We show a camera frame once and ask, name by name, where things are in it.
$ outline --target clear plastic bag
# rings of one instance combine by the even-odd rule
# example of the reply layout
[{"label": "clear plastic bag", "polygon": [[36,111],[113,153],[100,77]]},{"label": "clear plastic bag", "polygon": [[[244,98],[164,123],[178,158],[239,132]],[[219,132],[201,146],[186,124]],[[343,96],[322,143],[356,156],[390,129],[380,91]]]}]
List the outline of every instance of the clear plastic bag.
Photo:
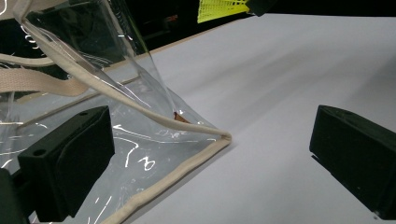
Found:
[{"label": "clear plastic bag", "polygon": [[42,53],[29,60],[0,54],[2,168],[16,172],[19,153],[77,113],[110,108],[116,154],[65,223],[120,223],[230,144],[228,133],[165,87],[121,0],[9,7]]}]

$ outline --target black plastic block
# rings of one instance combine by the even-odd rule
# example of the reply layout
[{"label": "black plastic block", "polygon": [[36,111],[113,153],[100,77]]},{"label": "black plastic block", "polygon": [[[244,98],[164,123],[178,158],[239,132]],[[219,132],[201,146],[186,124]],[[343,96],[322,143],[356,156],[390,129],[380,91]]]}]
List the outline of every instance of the black plastic block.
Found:
[{"label": "black plastic block", "polygon": [[396,218],[396,133],[320,105],[310,151],[368,209],[382,219]]},{"label": "black plastic block", "polygon": [[107,106],[75,115],[23,151],[18,160],[39,220],[74,217],[113,155]]},{"label": "black plastic block", "polygon": [[0,169],[0,224],[28,224],[8,170]]},{"label": "black plastic block", "polygon": [[246,6],[250,9],[250,12],[260,17],[268,12],[275,2],[276,0],[248,0]]}]

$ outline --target beige bag strap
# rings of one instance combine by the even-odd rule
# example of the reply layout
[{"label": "beige bag strap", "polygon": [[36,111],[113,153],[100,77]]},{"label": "beige bag strap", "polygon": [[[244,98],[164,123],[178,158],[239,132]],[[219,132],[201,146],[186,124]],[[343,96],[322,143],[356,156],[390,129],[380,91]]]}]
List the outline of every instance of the beige bag strap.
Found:
[{"label": "beige bag strap", "polygon": [[78,96],[88,86],[70,78],[60,80],[39,71],[14,68],[0,70],[0,92],[8,91],[43,91],[63,96]]},{"label": "beige bag strap", "polygon": [[0,62],[2,63],[15,63],[22,66],[29,66],[29,67],[43,67],[53,65],[54,62],[50,58],[38,58],[38,59],[31,59],[31,58],[21,58],[16,56],[9,56],[6,54],[0,54]]}]

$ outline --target white table surface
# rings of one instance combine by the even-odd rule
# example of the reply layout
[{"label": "white table surface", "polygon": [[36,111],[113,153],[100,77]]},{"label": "white table surface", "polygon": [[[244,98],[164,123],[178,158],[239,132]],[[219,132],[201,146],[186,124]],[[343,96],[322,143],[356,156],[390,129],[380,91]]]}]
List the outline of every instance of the white table surface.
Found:
[{"label": "white table surface", "polygon": [[126,223],[396,223],[311,158],[318,105],[396,132],[396,18],[266,14],[153,54],[233,143]]}]

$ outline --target yellow mesh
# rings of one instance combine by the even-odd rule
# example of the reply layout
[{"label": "yellow mesh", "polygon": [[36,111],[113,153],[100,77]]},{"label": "yellow mesh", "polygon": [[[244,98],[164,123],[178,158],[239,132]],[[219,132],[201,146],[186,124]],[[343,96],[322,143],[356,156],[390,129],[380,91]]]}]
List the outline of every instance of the yellow mesh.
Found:
[{"label": "yellow mesh", "polygon": [[248,12],[245,5],[248,0],[200,0],[198,23],[217,18]]}]

